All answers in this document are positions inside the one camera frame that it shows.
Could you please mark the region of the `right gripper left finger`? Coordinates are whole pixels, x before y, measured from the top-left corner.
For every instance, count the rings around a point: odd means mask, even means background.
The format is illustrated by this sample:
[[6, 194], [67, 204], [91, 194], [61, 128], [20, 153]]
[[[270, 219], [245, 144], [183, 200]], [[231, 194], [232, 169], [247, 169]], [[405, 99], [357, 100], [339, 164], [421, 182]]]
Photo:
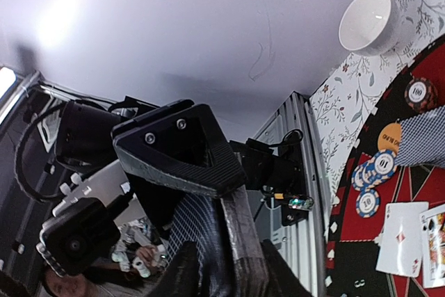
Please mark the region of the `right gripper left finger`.
[[199, 290], [196, 242], [183, 243], [148, 297], [192, 297]]

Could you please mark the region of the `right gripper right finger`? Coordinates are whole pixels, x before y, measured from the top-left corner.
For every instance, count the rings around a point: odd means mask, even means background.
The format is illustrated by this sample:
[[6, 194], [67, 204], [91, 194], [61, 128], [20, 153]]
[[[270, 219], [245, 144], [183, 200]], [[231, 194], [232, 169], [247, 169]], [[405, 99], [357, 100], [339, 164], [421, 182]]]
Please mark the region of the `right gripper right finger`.
[[301, 285], [299, 279], [293, 274], [292, 270], [271, 240], [263, 240], [261, 242], [261, 248], [266, 260], [269, 275], [266, 296], [312, 297], [312, 295]]

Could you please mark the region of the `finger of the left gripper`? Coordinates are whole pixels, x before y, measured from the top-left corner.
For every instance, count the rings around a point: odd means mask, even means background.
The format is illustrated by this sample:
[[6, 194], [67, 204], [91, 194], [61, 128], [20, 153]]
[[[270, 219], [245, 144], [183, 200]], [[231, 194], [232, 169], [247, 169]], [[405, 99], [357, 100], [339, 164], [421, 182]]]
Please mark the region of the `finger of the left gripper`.
[[221, 198], [247, 177], [211, 107], [183, 99], [116, 125], [124, 171], [168, 188]]

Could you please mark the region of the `blue playing card deck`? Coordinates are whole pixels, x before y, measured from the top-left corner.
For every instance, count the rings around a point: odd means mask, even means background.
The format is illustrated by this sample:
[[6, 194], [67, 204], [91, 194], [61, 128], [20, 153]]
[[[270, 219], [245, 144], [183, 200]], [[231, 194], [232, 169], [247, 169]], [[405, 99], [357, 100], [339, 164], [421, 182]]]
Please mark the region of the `blue playing card deck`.
[[266, 295], [266, 260], [246, 198], [186, 194], [173, 215], [168, 261], [189, 241], [197, 248], [197, 296]]

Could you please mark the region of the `single blue white chip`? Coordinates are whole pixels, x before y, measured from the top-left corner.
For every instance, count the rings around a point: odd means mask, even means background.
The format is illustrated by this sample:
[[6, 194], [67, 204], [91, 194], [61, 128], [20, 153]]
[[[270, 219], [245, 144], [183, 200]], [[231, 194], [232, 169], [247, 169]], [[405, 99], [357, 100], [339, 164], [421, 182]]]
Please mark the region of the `single blue white chip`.
[[368, 188], [362, 191], [356, 199], [356, 212], [361, 218], [374, 216], [380, 207], [380, 195], [373, 189]]

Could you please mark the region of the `spread blue chips pile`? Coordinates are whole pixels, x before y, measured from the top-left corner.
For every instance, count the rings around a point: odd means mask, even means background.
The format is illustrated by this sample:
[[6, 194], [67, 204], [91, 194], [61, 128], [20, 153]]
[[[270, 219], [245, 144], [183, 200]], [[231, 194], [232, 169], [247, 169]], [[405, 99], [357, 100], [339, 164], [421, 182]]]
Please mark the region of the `spread blue chips pile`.
[[396, 171], [396, 153], [390, 149], [379, 150], [368, 161], [354, 169], [351, 186], [356, 191], [375, 188], [391, 179]]

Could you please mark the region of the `queen of spades card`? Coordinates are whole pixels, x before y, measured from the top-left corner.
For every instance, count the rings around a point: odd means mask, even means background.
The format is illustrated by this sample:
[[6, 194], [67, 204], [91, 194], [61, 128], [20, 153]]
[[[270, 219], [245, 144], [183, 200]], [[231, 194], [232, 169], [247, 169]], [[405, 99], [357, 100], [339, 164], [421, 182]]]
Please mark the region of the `queen of spades card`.
[[425, 289], [444, 287], [444, 204], [420, 214]]

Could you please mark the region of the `red black chip stack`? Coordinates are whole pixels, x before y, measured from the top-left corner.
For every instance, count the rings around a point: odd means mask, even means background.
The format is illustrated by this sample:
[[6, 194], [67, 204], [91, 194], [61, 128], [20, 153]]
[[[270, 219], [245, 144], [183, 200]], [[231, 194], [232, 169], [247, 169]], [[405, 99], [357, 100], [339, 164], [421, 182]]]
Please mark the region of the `red black chip stack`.
[[438, 105], [438, 92], [427, 78], [413, 78], [404, 93], [407, 105], [417, 113], [425, 113]]

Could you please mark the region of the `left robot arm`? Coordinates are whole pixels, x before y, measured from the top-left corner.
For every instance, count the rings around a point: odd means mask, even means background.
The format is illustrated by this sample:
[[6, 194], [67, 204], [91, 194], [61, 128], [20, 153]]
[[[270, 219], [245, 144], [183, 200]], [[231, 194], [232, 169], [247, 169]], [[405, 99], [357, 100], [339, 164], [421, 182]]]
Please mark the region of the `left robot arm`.
[[154, 225], [170, 223], [188, 193], [220, 198], [244, 186], [281, 203], [304, 194], [300, 162], [253, 139], [228, 141], [208, 105], [183, 99], [133, 107], [136, 114], [125, 117], [88, 102], [58, 105], [56, 160], [81, 174], [119, 161]]

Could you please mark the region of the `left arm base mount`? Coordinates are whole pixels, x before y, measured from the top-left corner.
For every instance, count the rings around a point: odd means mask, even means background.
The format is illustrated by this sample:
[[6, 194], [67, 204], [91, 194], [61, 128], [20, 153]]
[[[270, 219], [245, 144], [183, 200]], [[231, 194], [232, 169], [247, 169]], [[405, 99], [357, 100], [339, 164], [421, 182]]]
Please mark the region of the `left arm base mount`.
[[281, 225], [284, 227], [308, 218], [314, 206], [307, 186], [302, 140], [303, 132], [292, 129], [280, 143], [270, 146], [277, 148], [279, 154], [272, 156], [272, 166], [260, 188], [270, 208], [281, 209]]

